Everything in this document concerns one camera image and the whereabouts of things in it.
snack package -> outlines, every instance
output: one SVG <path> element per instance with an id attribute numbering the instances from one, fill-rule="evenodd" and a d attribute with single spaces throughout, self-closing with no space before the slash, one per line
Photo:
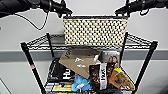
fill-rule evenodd
<path id="1" fill-rule="evenodd" d="M 114 63 L 102 63 L 102 64 L 98 64 L 98 65 L 89 66 L 91 86 L 94 91 L 115 88 L 108 81 L 108 79 L 111 77 L 114 66 L 115 66 Z"/>

wall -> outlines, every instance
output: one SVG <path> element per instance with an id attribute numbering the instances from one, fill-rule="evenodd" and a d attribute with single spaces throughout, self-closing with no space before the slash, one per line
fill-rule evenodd
<path id="1" fill-rule="evenodd" d="M 72 15 L 114 15 L 114 11 L 125 4 L 125 0 L 66 0 Z M 37 27 L 41 27 L 46 14 L 41 9 L 31 9 L 19 13 L 30 19 Z M 146 16 L 139 12 L 132 13 L 129 18 L 127 31 L 148 40 L 159 41 L 159 50 L 167 50 L 166 36 L 168 12 L 165 8 L 151 9 Z M 0 19 L 0 51 L 20 51 L 20 43 L 30 41 L 44 35 L 46 32 L 63 33 L 62 18 L 56 13 L 49 13 L 47 24 L 41 31 L 35 29 L 22 18 L 11 15 Z"/>

cardboard box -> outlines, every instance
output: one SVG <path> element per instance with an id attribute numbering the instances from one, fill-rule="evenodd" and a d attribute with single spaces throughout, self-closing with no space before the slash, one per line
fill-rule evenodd
<path id="1" fill-rule="evenodd" d="M 63 52 L 59 63 L 88 79 L 89 66 L 96 64 L 99 54 L 99 51 L 93 49 L 66 50 Z"/>

label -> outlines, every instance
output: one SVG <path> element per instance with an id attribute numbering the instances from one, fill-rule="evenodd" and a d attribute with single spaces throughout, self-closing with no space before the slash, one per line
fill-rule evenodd
<path id="1" fill-rule="evenodd" d="M 106 66 L 107 63 L 100 64 L 100 70 L 99 70 L 100 90 L 107 88 Z"/>
<path id="2" fill-rule="evenodd" d="M 75 62 L 79 62 L 79 61 L 84 61 L 84 60 L 82 60 L 82 59 L 80 59 L 80 58 L 76 58 L 76 59 L 75 59 Z"/>
<path id="3" fill-rule="evenodd" d="M 30 65 L 30 67 L 31 67 L 31 69 L 35 69 L 36 68 L 34 64 Z"/>
<path id="4" fill-rule="evenodd" d="M 71 77 L 71 71 L 70 69 L 66 69 L 65 73 L 63 73 L 63 79 L 70 79 Z"/>

